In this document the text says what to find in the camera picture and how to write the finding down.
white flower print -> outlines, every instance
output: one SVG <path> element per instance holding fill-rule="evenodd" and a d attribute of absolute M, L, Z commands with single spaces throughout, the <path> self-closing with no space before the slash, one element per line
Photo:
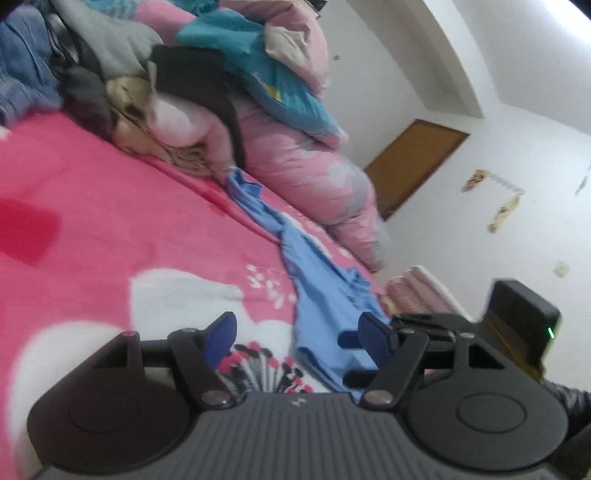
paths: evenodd
<path fill-rule="evenodd" d="M 253 265 L 246 268 L 255 276 L 268 276 Z M 267 288 L 275 308 L 281 308 L 287 294 L 277 290 L 279 281 L 270 278 L 270 282 L 273 288 L 267 287 L 267 281 L 261 288 Z M 204 329 L 222 313 L 234 312 L 238 321 L 236 343 L 258 342 L 277 358 L 290 356 L 293 327 L 279 320 L 253 322 L 242 303 L 242 290 L 236 285 L 172 269 L 148 270 L 130 283 L 131 325 L 143 340 L 166 338 L 183 327 Z M 118 332 L 118 327 L 95 320 L 66 321 L 37 332 L 15 360 L 6 420 L 23 477 L 33 476 L 41 467 L 26 434 L 29 410 L 52 385 Z M 314 389 L 323 390 L 319 385 Z"/>
<path fill-rule="evenodd" d="M 10 130 L 5 127 L 0 127 L 0 141 L 7 141 L 10 137 Z"/>
<path fill-rule="evenodd" d="M 253 288 L 266 288 L 267 289 L 267 300 L 273 302 L 275 310 L 279 310 L 283 307 L 285 302 L 285 292 L 281 291 L 281 282 L 274 277 L 273 270 L 269 268 L 258 268 L 254 265 L 247 265 L 246 269 L 253 273 L 247 275 L 246 279 L 250 282 Z"/>

circular cap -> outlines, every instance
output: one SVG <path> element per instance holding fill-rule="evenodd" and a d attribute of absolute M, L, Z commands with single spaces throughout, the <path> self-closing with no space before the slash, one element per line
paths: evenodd
<path fill-rule="evenodd" d="M 505 395 L 481 393 L 464 398 L 457 406 L 464 425 L 484 433 L 505 433 L 525 421 L 525 409 Z"/>
<path fill-rule="evenodd" d="M 224 392 L 223 390 L 208 390 L 203 395 L 201 395 L 201 400 L 203 400 L 207 405 L 212 406 L 219 406 L 225 405 L 232 397 L 228 392 Z"/>
<path fill-rule="evenodd" d="M 87 432 L 106 433 L 132 423 L 139 413 L 138 403 L 124 393 L 107 393 L 77 402 L 70 409 L 74 425 Z"/>
<path fill-rule="evenodd" d="M 385 390 L 370 390 L 363 395 L 363 399 L 372 405 L 390 405 L 394 397 Z"/>

gray cloth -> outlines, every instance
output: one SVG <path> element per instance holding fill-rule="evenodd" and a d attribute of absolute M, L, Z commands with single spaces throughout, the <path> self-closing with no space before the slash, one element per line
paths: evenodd
<path fill-rule="evenodd" d="M 162 43 L 147 25 L 110 18 L 80 0 L 51 0 L 62 20 L 94 51 L 105 79 L 118 76 L 147 78 L 152 47 Z"/>

pillow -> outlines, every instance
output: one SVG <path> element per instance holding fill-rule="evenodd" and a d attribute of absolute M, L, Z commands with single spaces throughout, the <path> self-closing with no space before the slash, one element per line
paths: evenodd
<path fill-rule="evenodd" d="M 264 28 L 233 10 L 219 9 L 186 25 L 177 40 L 224 52 L 226 70 L 243 80 L 248 92 L 273 118 L 339 148 L 348 140 L 347 135 L 306 82 L 266 54 Z"/>

black cloth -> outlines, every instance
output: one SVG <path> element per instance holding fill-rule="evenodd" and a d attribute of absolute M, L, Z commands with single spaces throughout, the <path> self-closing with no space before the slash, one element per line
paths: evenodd
<path fill-rule="evenodd" d="M 591 468 L 591 393 L 548 380 L 542 385 L 561 403 L 569 417 L 566 441 L 552 464 L 572 480 L 580 480 Z"/>
<path fill-rule="evenodd" d="M 22 3 L 22 0 L 1 0 L 0 21 L 4 20 L 10 13 Z"/>
<path fill-rule="evenodd" d="M 211 48 L 157 45 L 150 60 L 156 65 L 156 91 L 189 100 L 217 115 L 230 132 L 234 162 L 244 169 L 242 133 L 226 86 L 224 54 Z"/>
<path fill-rule="evenodd" d="M 45 22 L 54 53 L 51 70 L 61 81 L 64 110 L 82 128 L 111 141 L 116 117 L 98 59 L 84 39 L 69 30 L 55 12 L 47 12 Z"/>
<path fill-rule="evenodd" d="M 103 140 L 111 141 L 115 127 L 105 85 L 100 77 L 75 65 L 66 70 L 60 93 L 66 110 L 78 125 Z"/>

